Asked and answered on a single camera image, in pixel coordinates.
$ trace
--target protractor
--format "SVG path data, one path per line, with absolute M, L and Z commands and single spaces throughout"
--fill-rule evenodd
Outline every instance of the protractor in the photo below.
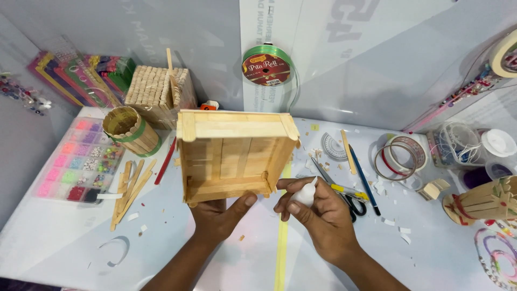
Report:
M 324 133 L 322 136 L 322 147 L 325 154 L 331 160 L 336 162 L 344 162 L 348 160 L 345 149 L 328 133 Z

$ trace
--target popsicle stick pencil holder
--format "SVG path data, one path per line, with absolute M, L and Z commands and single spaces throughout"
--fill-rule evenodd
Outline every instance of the popsicle stick pencil holder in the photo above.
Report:
M 471 225 L 480 219 L 517 218 L 517 176 L 492 181 L 461 195 L 446 196 L 445 212 L 460 225 Z
M 161 147 L 161 138 L 154 129 L 128 106 L 111 110 L 102 122 L 102 128 L 114 141 L 140 157 L 152 156 Z

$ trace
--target blue pencil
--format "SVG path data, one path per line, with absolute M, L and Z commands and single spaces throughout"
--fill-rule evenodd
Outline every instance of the blue pencil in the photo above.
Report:
M 362 172 L 361 165 L 359 164 L 359 161 L 357 160 L 357 157 L 354 153 L 354 149 L 352 149 L 352 146 L 348 144 L 348 147 L 350 148 L 350 154 L 352 155 L 352 159 L 354 159 L 354 163 L 357 167 L 357 172 L 359 173 L 359 176 L 361 176 L 362 184 L 364 185 L 364 189 L 366 190 L 366 194 L 368 194 L 368 198 L 370 199 L 370 202 L 372 203 L 373 210 L 375 210 L 375 214 L 377 216 L 381 215 L 381 211 L 379 210 L 379 207 L 377 206 L 377 202 L 375 202 L 375 198 L 373 198 L 372 191 L 370 190 L 370 185 L 368 184 L 368 181 L 364 177 L 364 173 Z

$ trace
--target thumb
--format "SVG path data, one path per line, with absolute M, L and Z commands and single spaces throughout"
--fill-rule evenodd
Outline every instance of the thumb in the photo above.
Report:
M 244 215 L 257 201 L 255 194 L 248 194 L 237 199 L 224 213 L 226 219 L 237 225 Z
M 316 233 L 324 222 L 314 211 L 298 201 L 292 201 L 287 206 L 287 210 L 305 226 L 310 234 Z

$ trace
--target pencil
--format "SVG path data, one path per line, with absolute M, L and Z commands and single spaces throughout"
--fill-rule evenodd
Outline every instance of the pencil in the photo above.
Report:
M 370 202 L 372 203 L 373 210 L 375 211 L 375 214 L 377 216 L 381 215 L 381 211 L 379 210 L 379 207 L 377 206 L 377 202 L 375 202 L 375 198 L 373 198 L 372 191 L 370 190 L 370 185 L 368 184 L 368 181 L 366 180 L 366 177 L 364 176 L 364 173 L 362 172 L 361 165 L 359 164 L 359 161 L 355 155 L 354 149 L 352 149 L 352 146 L 348 144 L 348 147 L 350 148 L 350 154 L 352 155 L 352 158 L 354 159 L 354 163 L 357 167 L 357 172 L 359 173 L 359 176 L 361 176 L 361 181 L 364 186 L 364 189 L 366 190 L 366 194 L 368 194 L 368 198 L 370 199 Z
M 167 169 L 167 166 L 169 165 L 169 162 L 171 161 L 172 153 L 174 152 L 175 146 L 176 146 L 176 137 L 174 137 L 171 148 L 169 149 L 169 152 L 167 153 L 167 157 L 165 157 L 165 161 L 163 161 L 162 168 L 160 169 L 160 172 L 158 173 L 158 176 L 156 177 L 155 185 L 160 184 L 161 178 L 163 177 L 163 174 L 165 173 L 165 170 Z

